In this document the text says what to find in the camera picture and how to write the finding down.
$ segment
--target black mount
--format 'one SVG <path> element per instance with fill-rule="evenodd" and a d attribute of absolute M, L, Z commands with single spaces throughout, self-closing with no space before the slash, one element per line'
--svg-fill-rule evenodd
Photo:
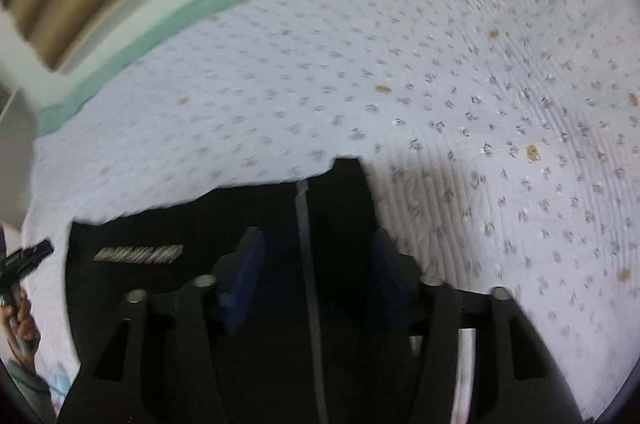
<path fill-rule="evenodd" d="M 0 236 L 0 246 L 4 246 L 4 236 Z M 46 239 L 35 247 L 20 249 L 0 259 L 0 294 L 11 292 L 16 283 L 31 274 L 40 263 L 53 254 L 53 246 Z"/>
<path fill-rule="evenodd" d="M 215 367 L 215 341 L 242 326 L 265 251 L 262 232 L 248 229 L 238 250 L 221 258 L 210 275 L 176 292 L 129 293 L 118 329 L 81 366 L 59 423 L 230 422 L 220 386 L 223 380 Z M 371 334 L 380 341 L 404 332 L 424 337 L 417 379 L 404 412 L 393 408 L 387 414 L 383 409 L 374 420 L 449 424 L 459 330 L 475 328 L 469 423 L 582 422 L 556 363 L 506 289 L 482 295 L 455 290 L 438 280 L 424 283 L 413 258 L 399 254 L 382 229 L 374 235 L 371 258 L 367 302 Z M 171 407 L 162 420 L 152 416 L 157 412 L 149 407 L 143 378 L 145 334 L 152 331 L 151 321 L 159 320 L 173 328 L 177 376 L 174 387 L 161 394 Z"/>

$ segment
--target stain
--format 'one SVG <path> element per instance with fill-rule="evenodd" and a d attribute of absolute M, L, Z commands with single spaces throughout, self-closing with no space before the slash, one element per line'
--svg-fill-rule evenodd
<path fill-rule="evenodd" d="M 625 268 L 620 269 L 618 271 L 618 282 L 619 283 L 626 283 L 627 281 L 629 281 L 630 277 L 631 277 L 631 269 L 629 269 L 629 267 L 625 267 Z"/>
<path fill-rule="evenodd" d="M 529 144 L 527 146 L 527 158 L 529 162 L 538 162 L 540 160 L 540 153 L 538 147 L 535 144 Z"/>
<path fill-rule="evenodd" d="M 376 91 L 379 93 L 389 94 L 393 90 L 389 88 L 386 84 L 376 84 Z"/>

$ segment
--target white bedsheet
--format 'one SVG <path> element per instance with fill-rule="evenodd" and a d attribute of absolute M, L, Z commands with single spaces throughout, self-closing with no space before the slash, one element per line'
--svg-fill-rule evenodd
<path fill-rule="evenodd" d="M 192 26 L 37 142 L 26 232 L 57 247 L 28 284 L 42 368 L 78 367 L 71 219 L 359 155 L 401 251 L 510 288 L 597 416 L 640 355 L 639 34 L 606 0 L 254 0 Z"/>

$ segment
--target bed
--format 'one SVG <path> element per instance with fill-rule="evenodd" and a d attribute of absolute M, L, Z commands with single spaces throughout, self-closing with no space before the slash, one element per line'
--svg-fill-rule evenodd
<path fill-rule="evenodd" d="M 612 401 L 640 355 L 638 0 L 58 1 L 5 0 L 0 23 L 3 82 L 41 135 L 23 239 L 61 250 L 28 283 L 52 384 L 78 367 L 59 324 L 72 219 L 357 155 L 401 251 L 510 288 L 583 416 Z"/>

